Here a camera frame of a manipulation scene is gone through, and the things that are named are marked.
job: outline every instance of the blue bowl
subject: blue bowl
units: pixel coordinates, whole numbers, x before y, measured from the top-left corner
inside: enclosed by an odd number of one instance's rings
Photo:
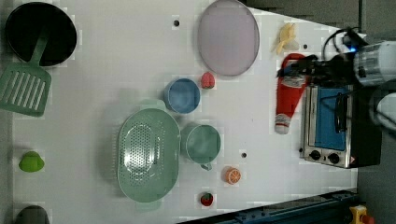
[[[192,112],[201,100],[198,86],[188,78],[177,79],[166,87],[164,101],[166,106],[180,114]]]

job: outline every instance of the white table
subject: white table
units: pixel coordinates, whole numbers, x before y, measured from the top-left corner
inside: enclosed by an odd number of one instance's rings
[[[295,22],[298,42],[308,45],[301,52],[317,55],[335,28],[252,9],[261,31],[253,66],[235,78],[216,76],[216,88],[202,91],[196,111],[173,114],[180,128],[192,120],[215,123],[223,144],[213,170],[180,158],[177,183],[154,211],[141,211],[122,194],[115,175],[120,126],[141,100],[160,98],[169,81],[198,81],[206,72],[195,37],[198,19],[211,2],[54,1],[75,15],[78,48],[66,63],[49,69],[52,86],[44,117],[14,115],[15,214],[38,204],[52,224],[175,223],[357,186],[357,170],[299,158],[300,106],[290,133],[274,132],[275,76],[286,55],[271,52],[279,28]],[[175,19],[179,28],[173,27]],[[27,174],[18,168],[28,150],[43,156],[42,171]],[[221,180],[228,165],[242,172],[235,186]],[[198,203],[203,191],[215,195],[209,208]]]

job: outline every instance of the oven knob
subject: oven knob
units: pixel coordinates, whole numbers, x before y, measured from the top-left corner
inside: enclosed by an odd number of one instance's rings
[[[335,153],[330,154],[327,158],[333,164],[337,164],[340,161],[340,157]]]
[[[320,153],[316,150],[313,150],[311,152],[311,154],[309,154],[309,156],[314,160],[317,161],[318,159],[320,159]]]

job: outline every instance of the blue panel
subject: blue panel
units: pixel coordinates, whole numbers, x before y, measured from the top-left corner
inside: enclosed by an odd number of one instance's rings
[[[334,109],[336,98],[320,101],[322,97],[334,96],[339,92],[346,93],[348,89],[318,88],[315,147],[326,147],[341,151],[344,151],[346,148],[346,133],[337,133],[335,131]]]

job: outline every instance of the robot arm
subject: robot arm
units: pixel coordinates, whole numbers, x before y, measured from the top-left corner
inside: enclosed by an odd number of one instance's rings
[[[342,53],[334,44],[339,54],[326,61],[325,49],[328,42],[343,32],[346,32],[343,42],[351,52]],[[327,39],[322,56],[323,61],[316,55],[307,56],[279,70],[277,75],[306,75],[311,85],[329,88],[355,84],[363,87],[379,86],[396,78],[396,41],[369,45],[351,28],[347,28]]]

